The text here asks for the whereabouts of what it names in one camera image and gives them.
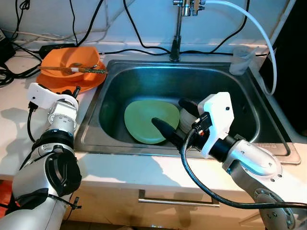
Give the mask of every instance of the green plate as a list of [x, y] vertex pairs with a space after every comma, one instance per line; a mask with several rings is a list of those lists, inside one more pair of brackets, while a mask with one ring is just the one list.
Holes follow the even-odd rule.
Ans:
[[130, 103], [124, 114], [125, 124], [130, 134], [139, 142], [156, 144], [165, 140], [159, 130], [152, 124], [157, 117], [174, 129], [179, 123], [179, 110], [171, 103], [157, 100], [143, 100]]

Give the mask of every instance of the plastic cup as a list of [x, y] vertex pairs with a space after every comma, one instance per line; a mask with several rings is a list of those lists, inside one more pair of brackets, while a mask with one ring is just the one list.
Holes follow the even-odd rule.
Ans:
[[249, 46], [238, 46], [234, 48], [233, 54], [229, 72], [233, 75], [241, 76], [255, 57], [255, 49]]

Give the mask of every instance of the sink basin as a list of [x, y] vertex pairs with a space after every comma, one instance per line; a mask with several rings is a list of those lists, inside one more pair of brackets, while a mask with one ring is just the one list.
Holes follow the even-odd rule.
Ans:
[[[235, 119], [231, 136], [240, 135], [276, 155], [283, 163], [299, 164], [290, 138], [257, 88], [248, 69], [229, 74], [229, 63], [170, 63], [112, 60], [104, 85], [99, 86], [76, 136], [76, 151], [111, 154], [179, 156], [168, 141], [155, 145], [135, 140], [124, 123], [124, 111], [134, 101], [154, 99], [174, 104], [180, 98], [196, 102], [217, 92], [229, 92]], [[196, 150], [189, 157], [199, 158]]]

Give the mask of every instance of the countertop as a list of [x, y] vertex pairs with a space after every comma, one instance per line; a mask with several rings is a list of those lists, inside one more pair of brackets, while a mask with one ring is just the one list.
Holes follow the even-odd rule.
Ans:
[[[112, 59], [168, 61], [168, 56], [135, 53], [102, 56], [105, 65]], [[250, 65], [256, 78], [259, 75], [257, 71], [259, 62], [262, 60], [258, 58]], [[230, 57], [186, 55], [182, 56], [181, 61], [230, 62]], [[28, 69], [35, 63], [36, 61], [28, 55], [17, 52], [16, 56], [6, 64], [17, 73]], [[26, 128], [28, 116], [26, 93], [29, 84], [35, 82], [35, 77], [36, 75], [25, 80], [17, 79], [10, 85], [0, 88], [0, 179], [13, 179], [31, 149], [32, 142]], [[78, 124], [82, 122], [95, 90], [96, 88], [91, 89], [78, 96], [77, 99], [80, 102]], [[268, 99], [270, 103], [274, 103], [272, 97]], [[32, 116], [31, 130], [35, 138], [38, 138], [43, 131], [46, 114], [45, 110], [38, 109]], [[295, 142], [295, 148], [301, 157], [301, 164], [284, 165], [283, 170], [307, 184], [307, 144], [302, 143], [303, 141], [293, 142]], [[86, 185], [137, 189], [163, 188], [175, 189], [176, 191], [199, 190], [185, 172], [179, 157], [109, 155], [86, 152], [76, 152], [75, 154], [83, 176], [82, 183]], [[212, 190], [242, 191], [222, 169], [221, 163], [205, 159], [189, 159], [189, 163], [198, 178]]]

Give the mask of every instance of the white wall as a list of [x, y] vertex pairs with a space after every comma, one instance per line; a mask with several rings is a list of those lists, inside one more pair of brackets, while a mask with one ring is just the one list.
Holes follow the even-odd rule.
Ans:
[[[105, 0], [108, 14], [113, 15], [123, 7], [122, 0]], [[245, 8], [246, 0], [229, 0]], [[268, 36], [272, 35], [279, 18], [289, 0], [251, 0], [249, 12], [264, 27]], [[76, 14], [76, 31], [86, 30], [99, 0], [72, 0]], [[143, 42], [166, 43], [169, 48], [174, 36], [177, 6], [172, 0], [136, 0], [130, 7], [130, 13], [140, 32]], [[93, 28], [103, 28], [105, 4], [100, 9]], [[184, 17], [182, 22], [182, 43], [217, 44], [242, 23], [243, 15], [236, 10], [220, 5], [207, 5], [196, 17]], [[72, 33], [72, 14], [68, 0], [31, 0], [30, 10], [24, 12], [20, 31], [37, 34], [70, 35]], [[14, 30], [16, 16], [13, 0], [0, 1], [0, 28]], [[103, 33], [92, 33], [89, 40], [97, 40]], [[110, 27], [105, 42], [137, 42], [137, 37], [125, 12]], [[228, 43], [265, 44], [261, 34], [252, 22], [248, 21], [244, 30]]]

